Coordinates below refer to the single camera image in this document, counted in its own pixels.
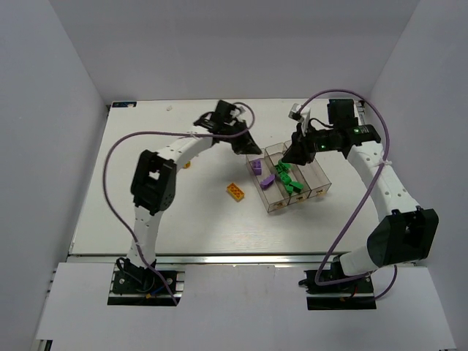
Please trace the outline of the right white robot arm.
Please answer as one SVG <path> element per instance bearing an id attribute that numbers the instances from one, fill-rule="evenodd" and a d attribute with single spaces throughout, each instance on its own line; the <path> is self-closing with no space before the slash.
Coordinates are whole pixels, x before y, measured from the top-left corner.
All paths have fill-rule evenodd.
<path id="1" fill-rule="evenodd" d="M 327 112 L 328 126 L 315 129 L 310 110 L 292 106 L 289 117 L 297 126 L 282 161 L 307 165 L 318 153 L 342 153 L 366 186 L 363 199 L 372 200 L 379 224 L 364 245 L 335 257 L 329 270 L 319 269 L 314 285 L 348 285 L 382 267 L 425 260 L 439 224 L 436 211 L 409 194 L 388 160 L 389 143 L 359 122 L 352 99 L 330 99 Z"/>

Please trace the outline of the purple curved lego brick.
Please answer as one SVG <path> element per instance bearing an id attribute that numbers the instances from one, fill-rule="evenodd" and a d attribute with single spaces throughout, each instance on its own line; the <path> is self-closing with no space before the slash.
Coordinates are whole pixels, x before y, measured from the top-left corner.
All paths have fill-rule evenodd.
<path id="1" fill-rule="evenodd" d="M 276 179 L 276 175 L 275 175 L 275 174 L 270 174 L 268 177 L 266 177 L 265 179 L 263 179 L 263 180 L 260 182 L 260 188 L 261 188 L 261 189 L 267 189 L 267 188 L 270 187 L 272 184 L 274 184 L 275 179 Z"/>

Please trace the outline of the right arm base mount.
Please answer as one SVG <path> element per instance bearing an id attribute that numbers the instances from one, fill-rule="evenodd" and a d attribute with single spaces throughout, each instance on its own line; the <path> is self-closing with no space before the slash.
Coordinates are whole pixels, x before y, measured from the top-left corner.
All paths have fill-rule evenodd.
<path id="1" fill-rule="evenodd" d="M 359 311 L 377 308 L 370 277 L 319 286 L 314 281 L 316 272 L 317 270 L 304 271 L 305 278 L 298 282 L 298 286 L 306 290 L 309 311 Z"/>

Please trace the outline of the purple square lego brick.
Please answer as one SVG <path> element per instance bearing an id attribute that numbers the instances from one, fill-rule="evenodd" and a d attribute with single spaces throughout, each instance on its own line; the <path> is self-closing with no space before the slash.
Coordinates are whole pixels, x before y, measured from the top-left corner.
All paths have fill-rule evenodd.
<path id="1" fill-rule="evenodd" d="M 262 162 L 260 159 L 255 159 L 250 162 L 252 170 L 256 176 L 261 176 L 263 172 Z"/>

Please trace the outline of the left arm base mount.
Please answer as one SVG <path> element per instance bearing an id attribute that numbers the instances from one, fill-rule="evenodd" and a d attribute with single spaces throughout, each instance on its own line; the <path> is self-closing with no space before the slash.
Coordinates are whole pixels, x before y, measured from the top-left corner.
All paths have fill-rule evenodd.
<path id="1" fill-rule="evenodd" d="M 162 279 L 152 270 L 133 265 L 129 258 L 118 258 L 107 298 L 108 306 L 176 306 L 183 290 L 182 273 L 167 270 L 159 272 L 174 298 Z"/>

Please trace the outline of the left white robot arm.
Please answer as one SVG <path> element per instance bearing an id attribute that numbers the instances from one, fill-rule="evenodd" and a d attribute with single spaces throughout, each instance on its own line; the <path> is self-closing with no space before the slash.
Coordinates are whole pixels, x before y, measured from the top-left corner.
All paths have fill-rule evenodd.
<path id="1" fill-rule="evenodd" d="M 160 132 L 160 135 L 176 140 L 158 151 L 145 150 L 139 156 L 130 186 L 135 221 L 132 226 L 123 219 L 122 225 L 132 236 L 127 256 L 119 269 L 135 281 L 142 283 L 155 272 L 155 244 L 163 213 L 172 205 L 176 196 L 178 171 L 193 158 L 215 146 L 228 143 L 234 154 L 260 154 L 260 147 L 251 136 L 241 115 L 249 111 L 243 102 L 217 102 L 213 111 L 199 117 L 185 132 Z"/>

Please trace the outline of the orange long lego brick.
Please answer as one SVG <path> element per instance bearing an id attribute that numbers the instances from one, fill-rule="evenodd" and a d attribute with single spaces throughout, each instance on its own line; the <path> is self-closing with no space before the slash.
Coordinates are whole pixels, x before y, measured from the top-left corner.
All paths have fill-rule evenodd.
<path id="1" fill-rule="evenodd" d="M 235 183 L 227 186 L 227 193 L 236 201 L 239 202 L 244 199 L 245 194 Z"/>

